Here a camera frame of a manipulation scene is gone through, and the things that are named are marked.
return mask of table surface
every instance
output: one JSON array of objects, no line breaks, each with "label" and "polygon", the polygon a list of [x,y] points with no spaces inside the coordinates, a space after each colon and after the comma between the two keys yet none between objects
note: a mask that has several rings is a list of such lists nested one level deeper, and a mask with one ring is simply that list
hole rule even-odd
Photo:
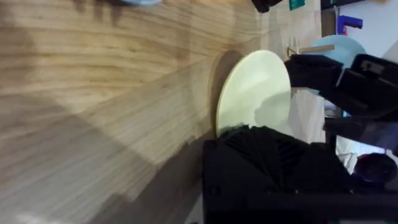
[{"label": "table surface", "polygon": [[[227,74],[319,38],[319,9],[0,0],[0,223],[180,223]],[[294,103],[292,132],[312,141],[322,99]]]}]

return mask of light blue object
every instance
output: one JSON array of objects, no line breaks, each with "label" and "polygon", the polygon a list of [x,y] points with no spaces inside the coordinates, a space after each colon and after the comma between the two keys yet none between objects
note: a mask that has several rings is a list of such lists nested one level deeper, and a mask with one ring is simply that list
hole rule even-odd
[{"label": "light blue object", "polygon": [[[311,47],[319,47],[324,45],[334,45],[334,50],[327,50],[324,52],[308,53],[314,55],[324,55],[328,58],[342,63],[343,68],[350,68],[358,54],[366,54],[365,49],[358,41],[347,37],[345,35],[330,35],[322,37],[315,41]],[[310,90],[311,93],[317,95],[318,90]]]},{"label": "light blue object", "polygon": [[129,4],[134,4],[134,5],[138,5],[138,6],[154,6],[158,3],[161,3],[161,1],[158,0],[123,0],[126,3]]}]

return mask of round plate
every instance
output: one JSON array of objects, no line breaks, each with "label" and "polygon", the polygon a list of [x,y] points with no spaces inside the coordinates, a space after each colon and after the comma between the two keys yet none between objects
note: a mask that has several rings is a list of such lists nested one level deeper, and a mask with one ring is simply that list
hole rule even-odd
[{"label": "round plate", "polygon": [[284,129],[290,97],[289,74],[276,54],[258,50],[247,55],[233,68],[221,91],[217,136],[244,124]]}]

